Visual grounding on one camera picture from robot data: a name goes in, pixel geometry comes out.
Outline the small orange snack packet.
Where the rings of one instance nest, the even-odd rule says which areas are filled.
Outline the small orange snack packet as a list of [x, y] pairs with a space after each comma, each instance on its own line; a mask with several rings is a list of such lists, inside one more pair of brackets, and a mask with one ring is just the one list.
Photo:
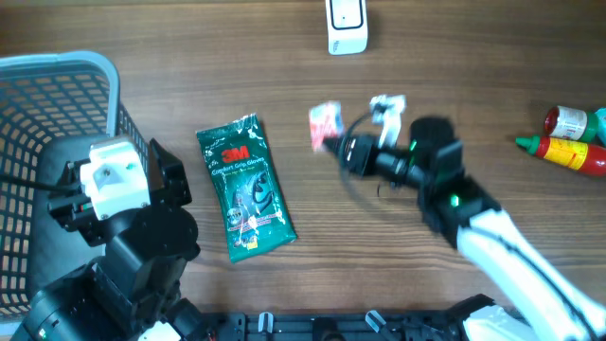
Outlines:
[[309, 111], [309, 122], [312, 150], [315, 153], [322, 152], [326, 138], [337, 137], [344, 133], [341, 102], [328, 101], [312, 107]]

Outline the green 3M gloves packet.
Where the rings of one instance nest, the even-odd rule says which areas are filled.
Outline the green 3M gloves packet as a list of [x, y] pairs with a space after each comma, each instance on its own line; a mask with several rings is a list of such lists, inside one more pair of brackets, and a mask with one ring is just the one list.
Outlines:
[[196, 133], [217, 193], [231, 262], [297, 239], [258, 116], [250, 114]]

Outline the grey plastic mesh basket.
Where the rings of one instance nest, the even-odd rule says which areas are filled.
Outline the grey plastic mesh basket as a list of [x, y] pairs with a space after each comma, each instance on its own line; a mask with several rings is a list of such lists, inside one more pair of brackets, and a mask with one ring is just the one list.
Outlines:
[[[91, 51], [7, 57], [1, 61], [1, 172], [55, 184], [67, 161], [92, 144], [129, 135], [148, 147], [120, 101], [116, 67]], [[10, 339], [29, 301], [50, 282], [103, 255], [47, 213], [47, 192], [1, 185], [1, 336]]]

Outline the green lid jar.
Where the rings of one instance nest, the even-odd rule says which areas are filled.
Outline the green lid jar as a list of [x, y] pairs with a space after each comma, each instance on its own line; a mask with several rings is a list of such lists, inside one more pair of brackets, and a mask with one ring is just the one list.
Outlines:
[[555, 106], [548, 110], [544, 120], [544, 133], [551, 137], [590, 143], [597, 131], [597, 116], [579, 109]]

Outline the red sauce bottle yellow label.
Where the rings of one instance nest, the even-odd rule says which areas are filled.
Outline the red sauce bottle yellow label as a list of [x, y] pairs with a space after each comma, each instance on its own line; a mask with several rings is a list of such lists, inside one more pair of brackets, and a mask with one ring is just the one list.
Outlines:
[[550, 136], [516, 137], [528, 154], [591, 176], [605, 175], [605, 149], [598, 145]]

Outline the teal wet wipes packet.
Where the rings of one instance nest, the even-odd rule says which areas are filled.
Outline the teal wet wipes packet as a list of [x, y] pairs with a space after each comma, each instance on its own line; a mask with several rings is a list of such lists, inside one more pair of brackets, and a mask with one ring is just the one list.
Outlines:
[[600, 108], [596, 111], [597, 117], [597, 137], [603, 145], [606, 145], [606, 108]]

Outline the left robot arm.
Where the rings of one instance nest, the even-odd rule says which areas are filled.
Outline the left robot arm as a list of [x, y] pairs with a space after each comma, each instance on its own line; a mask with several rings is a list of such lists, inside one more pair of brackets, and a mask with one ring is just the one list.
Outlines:
[[47, 211], [103, 255], [41, 289], [15, 340], [206, 340], [180, 278], [200, 253], [182, 161], [155, 139], [141, 160], [129, 137], [65, 163]]

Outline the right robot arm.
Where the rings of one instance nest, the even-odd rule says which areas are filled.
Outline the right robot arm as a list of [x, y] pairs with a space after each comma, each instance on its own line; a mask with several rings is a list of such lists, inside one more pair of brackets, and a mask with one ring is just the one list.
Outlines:
[[449, 312], [461, 340], [602, 340], [605, 308], [571, 284], [522, 235], [506, 210], [465, 172], [462, 143], [444, 117], [410, 126], [406, 149], [375, 135], [326, 136], [343, 171], [414, 188], [422, 220], [482, 270], [518, 311], [474, 296]]

